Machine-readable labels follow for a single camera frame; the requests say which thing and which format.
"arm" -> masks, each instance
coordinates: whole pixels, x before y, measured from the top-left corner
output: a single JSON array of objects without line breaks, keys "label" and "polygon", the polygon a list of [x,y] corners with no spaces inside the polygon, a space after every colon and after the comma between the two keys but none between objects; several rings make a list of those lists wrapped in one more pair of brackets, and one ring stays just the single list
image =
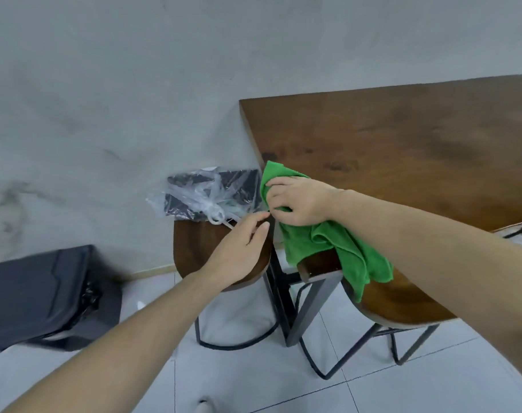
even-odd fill
[{"label": "arm", "polygon": [[[290,225],[334,220],[386,256],[408,279],[462,318],[522,373],[522,246],[423,210],[279,177],[267,201]],[[292,208],[285,213],[277,208]]]},{"label": "arm", "polygon": [[5,413],[131,412],[203,308],[259,259],[269,213],[244,218],[207,264],[39,381]]}]

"trash bin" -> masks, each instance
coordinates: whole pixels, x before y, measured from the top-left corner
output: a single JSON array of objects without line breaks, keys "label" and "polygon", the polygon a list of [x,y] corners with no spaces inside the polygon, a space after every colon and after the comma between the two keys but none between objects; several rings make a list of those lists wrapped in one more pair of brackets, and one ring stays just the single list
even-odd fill
[{"label": "trash bin", "polygon": [[122,291],[93,245],[0,263],[0,351],[75,351],[120,321]]}]

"plastic bag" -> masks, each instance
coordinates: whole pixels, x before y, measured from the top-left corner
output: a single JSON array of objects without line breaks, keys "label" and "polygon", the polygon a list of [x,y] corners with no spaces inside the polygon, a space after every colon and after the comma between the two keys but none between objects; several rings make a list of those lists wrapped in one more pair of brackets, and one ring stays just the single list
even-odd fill
[{"label": "plastic bag", "polygon": [[232,226],[261,206],[259,170],[206,168],[167,178],[161,192],[146,199],[158,214],[175,220],[209,221]]}]

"white tile floor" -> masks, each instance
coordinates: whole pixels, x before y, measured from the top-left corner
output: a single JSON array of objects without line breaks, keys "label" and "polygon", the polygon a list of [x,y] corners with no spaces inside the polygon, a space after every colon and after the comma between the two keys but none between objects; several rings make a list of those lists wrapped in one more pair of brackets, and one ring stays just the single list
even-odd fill
[{"label": "white tile floor", "polygon": [[[122,319],[175,284],[175,275],[139,280],[124,290]],[[202,337],[219,344],[247,340],[274,316],[264,283],[221,294],[202,313]],[[327,371],[370,326],[341,287],[306,332]],[[404,350],[419,331],[397,335]],[[0,410],[72,354],[13,347],[0,354]],[[223,413],[500,412],[522,413],[522,377],[461,321],[442,325],[404,366],[394,366],[388,338],[370,340],[332,380],[319,379],[299,347],[278,330],[237,352],[196,345],[190,329],[135,412],[189,413],[208,397]]]}]

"green cloth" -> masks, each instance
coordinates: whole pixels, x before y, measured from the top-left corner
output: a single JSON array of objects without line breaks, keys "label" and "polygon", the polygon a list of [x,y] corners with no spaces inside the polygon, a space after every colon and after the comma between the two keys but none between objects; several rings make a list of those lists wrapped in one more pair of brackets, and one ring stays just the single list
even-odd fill
[{"label": "green cloth", "polygon": [[[270,189],[265,184],[275,177],[290,176],[306,177],[281,163],[267,162],[261,180],[261,197],[265,204],[266,194]],[[362,299],[364,286],[370,283],[370,280],[386,283],[393,279],[393,266],[387,258],[337,222],[326,221],[312,226],[290,226],[280,223],[280,228],[284,235],[286,259],[292,266],[297,266],[307,256],[335,248],[343,276],[353,287],[357,302]]]}]

